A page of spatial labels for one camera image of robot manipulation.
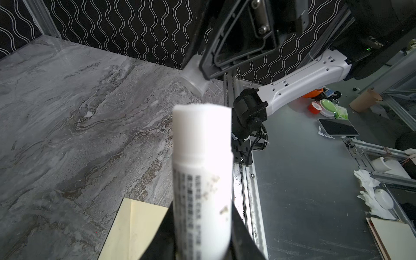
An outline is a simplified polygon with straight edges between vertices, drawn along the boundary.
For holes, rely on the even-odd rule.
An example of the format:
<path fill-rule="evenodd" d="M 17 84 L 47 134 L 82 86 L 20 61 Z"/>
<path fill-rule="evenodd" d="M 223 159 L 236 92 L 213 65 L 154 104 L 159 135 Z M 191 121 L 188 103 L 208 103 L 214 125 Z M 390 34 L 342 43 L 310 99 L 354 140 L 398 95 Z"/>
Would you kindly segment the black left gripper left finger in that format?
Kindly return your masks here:
<path fill-rule="evenodd" d="M 173 203 L 171 203 L 154 238 L 140 260 L 175 260 L 175 258 L 175 227 Z"/>

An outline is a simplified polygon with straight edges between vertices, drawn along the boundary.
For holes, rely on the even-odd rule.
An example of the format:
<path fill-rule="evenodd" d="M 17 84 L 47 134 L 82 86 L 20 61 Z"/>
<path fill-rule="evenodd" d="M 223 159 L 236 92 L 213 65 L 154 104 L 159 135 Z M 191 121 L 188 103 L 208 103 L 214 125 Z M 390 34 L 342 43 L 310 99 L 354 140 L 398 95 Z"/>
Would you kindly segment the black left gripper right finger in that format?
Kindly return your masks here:
<path fill-rule="evenodd" d="M 231 216 L 230 259 L 265 260 L 264 255 L 254 243 L 234 204 L 232 205 Z"/>

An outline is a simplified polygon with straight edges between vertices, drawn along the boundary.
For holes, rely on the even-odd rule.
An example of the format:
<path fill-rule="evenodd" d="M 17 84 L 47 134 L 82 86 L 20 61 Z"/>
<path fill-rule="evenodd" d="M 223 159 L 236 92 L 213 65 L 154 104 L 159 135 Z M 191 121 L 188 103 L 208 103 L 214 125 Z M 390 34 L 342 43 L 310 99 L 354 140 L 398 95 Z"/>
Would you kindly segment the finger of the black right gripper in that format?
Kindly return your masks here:
<path fill-rule="evenodd" d="M 308 26 L 308 1 L 224 1 L 199 69 L 207 79 L 278 50 Z"/>

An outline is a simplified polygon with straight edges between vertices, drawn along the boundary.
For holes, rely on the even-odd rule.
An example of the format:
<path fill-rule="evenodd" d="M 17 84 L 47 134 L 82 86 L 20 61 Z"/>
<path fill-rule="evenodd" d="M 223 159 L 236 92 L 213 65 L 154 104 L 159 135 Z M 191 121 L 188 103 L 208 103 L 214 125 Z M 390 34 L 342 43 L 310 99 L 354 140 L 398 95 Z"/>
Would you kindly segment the cream envelope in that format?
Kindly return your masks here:
<path fill-rule="evenodd" d="M 155 237 L 167 211 L 167 207 L 124 198 L 99 259 L 140 259 Z"/>

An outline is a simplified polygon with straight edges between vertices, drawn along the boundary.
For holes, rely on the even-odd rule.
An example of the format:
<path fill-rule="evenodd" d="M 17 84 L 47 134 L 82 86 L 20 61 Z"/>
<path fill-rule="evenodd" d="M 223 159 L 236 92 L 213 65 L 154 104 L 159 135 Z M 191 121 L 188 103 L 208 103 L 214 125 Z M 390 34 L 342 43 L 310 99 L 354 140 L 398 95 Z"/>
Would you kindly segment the white glue stick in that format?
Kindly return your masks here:
<path fill-rule="evenodd" d="M 231 241 L 231 109 L 176 105 L 172 122 L 176 258 L 222 260 Z"/>

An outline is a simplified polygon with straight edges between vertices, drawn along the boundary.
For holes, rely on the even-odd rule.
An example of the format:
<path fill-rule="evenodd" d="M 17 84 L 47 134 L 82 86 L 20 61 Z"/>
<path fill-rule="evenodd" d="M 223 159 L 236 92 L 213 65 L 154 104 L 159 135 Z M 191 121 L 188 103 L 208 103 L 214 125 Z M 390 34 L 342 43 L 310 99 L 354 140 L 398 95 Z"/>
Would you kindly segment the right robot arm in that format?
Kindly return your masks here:
<path fill-rule="evenodd" d="M 308 8 L 307 1 L 204 1 L 188 55 L 196 53 L 212 26 L 199 70 L 207 80 L 217 78 L 277 51 L 288 35 L 305 32 Z M 265 86 L 245 89 L 234 100 L 234 140 L 251 135 L 267 140 L 263 123 L 278 109 L 314 89 L 371 75 L 416 32 L 415 1 L 348 1 L 347 9 L 350 15 L 309 63 Z"/>

